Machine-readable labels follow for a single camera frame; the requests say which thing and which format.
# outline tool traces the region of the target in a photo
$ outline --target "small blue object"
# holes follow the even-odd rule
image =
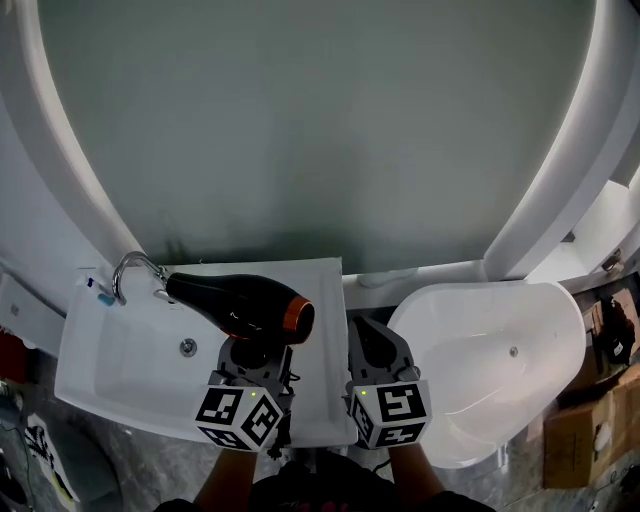
[[[96,282],[93,278],[90,277],[89,280],[87,281],[87,287],[92,288],[97,292],[96,296],[98,297],[98,300],[102,302],[105,306],[113,306],[113,303],[116,301],[116,298],[107,293],[103,293],[106,290],[104,286],[102,286],[100,283]]]
[[[103,304],[106,304],[107,306],[113,306],[113,303],[116,301],[115,297],[109,297],[108,295],[105,295],[104,293],[100,293],[98,294],[98,300],[100,302],[102,302]]]

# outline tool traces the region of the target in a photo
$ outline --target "curved white panel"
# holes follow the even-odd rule
[[[0,80],[7,110],[31,160],[60,205],[112,264],[140,245],[115,210],[76,139],[53,82],[36,0],[6,3]]]
[[[540,171],[485,254],[489,279],[523,278],[536,268],[617,167],[637,126],[639,25],[630,2],[598,0],[575,95]]]

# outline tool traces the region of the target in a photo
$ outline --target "person's arm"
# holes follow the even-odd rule
[[[393,481],[402,505],[413,510],[444,491],[420,444],[389,448]]]
[[[202,512],[246,512],[257,454],[222,450],[194,503]]]

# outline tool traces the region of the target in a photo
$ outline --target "floor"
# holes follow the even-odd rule
[[[637,286],[632,293],[637,301],[640,298]],[[585,304],[589,300],[592,299],[578,300],[581,309],[588,307]],[[390,312],[385,310],[374,314],[381,320],[388,315]],[[166,500],[193,499],[215,463],[219,453],[217,447],[136,430],[63,403],[53,394],[55,367],[55,359],[45,355],[37,358],[31,369],[35,384],[23,390],[25,410],[37,410],[66,421],[102,449],[120,482],[123,510],[151,511]],[[605,511],[613,510],[620,500],[619,482],[626,468],[632,464],[640,465],[638,450],[620,459],[590,487],[566,491],[544,490],[542,443],[540,416],[491,459],[464,470],[437,472],[447,488],[496,510]],[[18,433],[0,429],[0,449],[4,450],[16,478],[26,487],[27,459]],[[370,469],[387,459],[384,450],[365,451],[356,447],[349,449],[349,456]],[[64,510],[35,461],[30,459],[29,462],[29,481],[35,494],[35,509]],[[278,469],[277,462],[260,455],[255,479],[274,474]],[[381,469],[379,474],[392,478],[388,466]],[[597,507],[591,509],[594,502],[597,502]]]

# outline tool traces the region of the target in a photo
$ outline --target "gray wall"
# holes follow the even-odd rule
[[[589,0],[40,0],[52,73],[164,262],[481,258],[562,122]]]

